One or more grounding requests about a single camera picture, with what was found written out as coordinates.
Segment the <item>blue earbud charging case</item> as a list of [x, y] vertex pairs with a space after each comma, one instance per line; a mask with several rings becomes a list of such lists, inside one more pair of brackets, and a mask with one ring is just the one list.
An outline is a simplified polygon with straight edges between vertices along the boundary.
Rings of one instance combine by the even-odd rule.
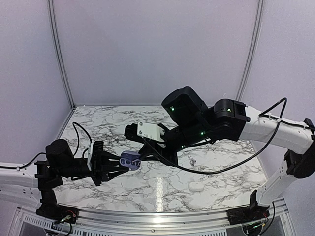
[[140, 160], [140, 154], [134, 151], [123, 151], [120, 155], [120, 165], [127, 167], [132, 171], [138, 170], [140, 167], [133, 166], [131, 164], [132, 160]]

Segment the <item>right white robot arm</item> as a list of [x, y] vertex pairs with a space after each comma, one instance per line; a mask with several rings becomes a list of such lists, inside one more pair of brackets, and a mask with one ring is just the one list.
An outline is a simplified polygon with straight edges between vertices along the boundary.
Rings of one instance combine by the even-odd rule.
[[315, 170], [315, 128], [308, 119], [285, 119], [286, 103], [287, 99], [282, 98], [275, 104], [280, 110], [278, 115], [272, 113], [272, 108], [261, 111], [228, 98], [209, 106], [191, 87], [179, 88], [162, 102], [175, 122], [174, 128], [137, 123], [136, 137], [143, 143], [141, 157], [178, 167], [178, 152], [223, 140], [259, 143], [261, 147], [252, 158], [267, 154], [269, 147], [285, 150], [274, 174], [251, 194], [250, 205], [244, 209], [244, 216], [255, 220], [290, 185]]

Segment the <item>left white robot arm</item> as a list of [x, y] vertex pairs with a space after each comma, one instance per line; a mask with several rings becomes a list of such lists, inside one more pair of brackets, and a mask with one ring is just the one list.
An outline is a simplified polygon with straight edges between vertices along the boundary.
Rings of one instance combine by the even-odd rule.
[[54, 189], [63, 184], [63, 178], [80, 180], [89, 177], [95, 186], [100, 186], [129, 171], [122, 165], [120, 157], [104, 151], [103, 146], [103, 141], [96, 141], [88, 148], [88, 158], [75, 158], [68, 142], [57, 139], [45, 148], [45, 161], [21, 167], [2, 166], [0, 182], [22, 187], [20, 196], [25, 195], [27, 189], [37, 189], [41, 197], [30, 196], [30, 200], [36, 201], [35, 207], [43, 206], [50, 218], [57, 219], [62, 215], [62, 207], [57, 204]]

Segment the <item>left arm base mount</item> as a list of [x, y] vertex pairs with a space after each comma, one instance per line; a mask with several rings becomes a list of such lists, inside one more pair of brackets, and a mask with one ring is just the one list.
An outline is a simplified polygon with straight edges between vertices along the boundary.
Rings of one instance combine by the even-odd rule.
[[36, 210], [36, 214], [52, 220], [50, 226], [46, 226], [47, 236], [69, 236], [73, 232], [79, 210], [69, 206], [43, 204]]

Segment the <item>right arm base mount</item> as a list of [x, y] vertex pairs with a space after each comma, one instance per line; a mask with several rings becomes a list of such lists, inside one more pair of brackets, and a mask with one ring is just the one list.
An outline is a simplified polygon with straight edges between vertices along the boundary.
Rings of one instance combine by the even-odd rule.
[[246, 236], [262, 236], [275, 220], [275, 205], [273, 203], [273, 214], [270, 216], [269, 206], [250, 208], [249, 206], [229, 209], [227, 218], [230, 225], [240, 224], [243, 234]]

